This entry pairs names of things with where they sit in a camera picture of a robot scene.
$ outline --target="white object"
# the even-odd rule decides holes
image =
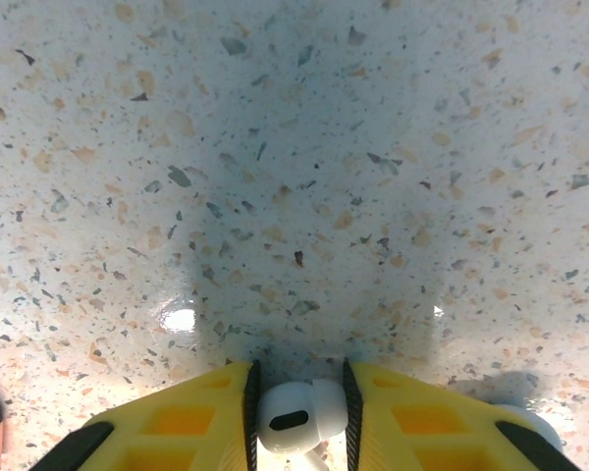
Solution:
[[[546,441],[550,445],[552,445],[554,448],[556,448],[558,451],[562,453],[561,438],[559,437],[557,431],[554,430],[554,428],[550,425],[550,423],[547,420],[543,419],[542,417],[539,417],[534,412],[531,412],[522,407],[517,407],[515,405],[497,404],[497,406],[509,412],[517,414],[521,418],[530,422],[530,424],[536,429],[537,433],[541,437],[546,439]]]
[[[347,421],[341,385],[328,380],[284,383],[260,398],[257,433],[268,451],[304,455],[299,461],[304,458],[313,469],[323,470],[327,466],[313,450],[340,434]]]

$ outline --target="yellow 3d-printed part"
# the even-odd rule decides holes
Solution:
[[[536,471],[496,427],[506,421],[534,430],[518,416],[377,366],[351,370],[362,398],[354,469]]]
[[[252,366],[234,363],[97,415],[85,427],[114,430],[79,471],[245,471],[243,397]]]

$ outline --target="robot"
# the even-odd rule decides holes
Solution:
[[[256,471],[258,435],[324,469],[313,450],[342,430],[348,471],[580,471],[535,419],[347,360],[341,385],[261,395],[240,362],[93,417],[30,471]]]

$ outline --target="terrazzo surface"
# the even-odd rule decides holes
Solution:
[[[589,470],[589,1],[0,1],[3,468],[345,356]]]

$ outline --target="airpods pro earbud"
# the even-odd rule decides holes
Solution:
[[[276,386],[260,398],[257,432],[272,453],[307,454],[340,434],[347,421],[347,401],[341,385],[328,380],[313,380],[311,385],[292,382]],[[308,462],[323,469],[318,456],[310,453]]]

